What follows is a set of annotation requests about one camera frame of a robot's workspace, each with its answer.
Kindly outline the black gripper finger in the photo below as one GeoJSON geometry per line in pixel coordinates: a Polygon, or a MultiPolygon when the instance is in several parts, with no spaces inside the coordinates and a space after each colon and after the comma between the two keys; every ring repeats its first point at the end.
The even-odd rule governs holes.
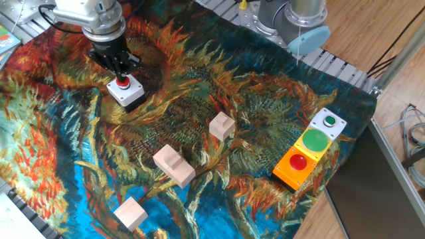
{"type": "Polygon", "coordinates": [[[112,73],[114,73],[119,82],[122,81],[122,69],[120,60],[117,56],[99,54],[96,51],[90,51],[88,56],[103,69],[110,70],[112,73]]]}
{"type": "Polygon", "coordinates": [[[141,62],[140,57],[130,52],[120,53],[120,82],[125,82],[127,75],[137,70],[141,62]]]}

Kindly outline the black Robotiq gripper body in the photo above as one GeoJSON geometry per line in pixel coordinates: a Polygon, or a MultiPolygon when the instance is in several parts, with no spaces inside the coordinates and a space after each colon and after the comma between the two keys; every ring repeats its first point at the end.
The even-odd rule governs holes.
{"type": "Polygon", "coordinates": [[[92,41],[92,49],[88,56],[99,65],[113,65],[114,59],[119,64],[128,65],[129,50],[125,35],[108,42],[92,41]]]}

